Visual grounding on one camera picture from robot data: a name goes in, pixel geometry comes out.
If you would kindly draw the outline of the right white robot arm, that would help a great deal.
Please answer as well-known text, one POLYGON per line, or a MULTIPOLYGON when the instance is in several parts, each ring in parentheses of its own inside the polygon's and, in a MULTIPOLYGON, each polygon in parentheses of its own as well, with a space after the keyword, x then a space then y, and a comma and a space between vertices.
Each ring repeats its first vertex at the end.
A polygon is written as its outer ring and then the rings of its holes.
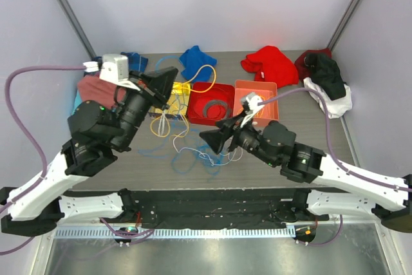
POLYGON ((242 125, 239 117, 233 117, 219 121, 217 129, 202 131, 200 138, 216 154, 229 141, 229 151, 240 147, 266 165, 280 167, 281 175, 293 182, 339 190, 331 196, 313 190, 306 198, 293 201, 290 210, 298 220, 312 214, 376 216, 387 229, 411 232, 410 175, 385 176, 341 162, 320 149, 296 142, 296 134, 275 120, 259 131, 251 122, 242 125))

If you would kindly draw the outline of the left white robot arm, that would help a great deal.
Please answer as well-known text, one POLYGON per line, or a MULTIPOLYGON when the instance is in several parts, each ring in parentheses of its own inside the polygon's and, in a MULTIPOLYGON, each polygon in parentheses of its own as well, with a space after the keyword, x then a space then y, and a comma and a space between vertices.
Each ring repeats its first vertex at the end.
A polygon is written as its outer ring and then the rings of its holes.
POLYGON ((117 160, 116 153, 130 151, 130 144, 152 107, 168 108, 178 69, 168 67, 149 73, 132 72, 117 82, 125 88, 122 100, 107 108, 94 100, 82 102, 68 118, 71 138, 55 158, 42 163, 41 172, 21 187, 1 189, 1 231, 34 237, 59 224, 100 218, 132 222, 139 206, 131 191, 121 189, 102 196, 65 196, 74 185, 97 175, 117 160))

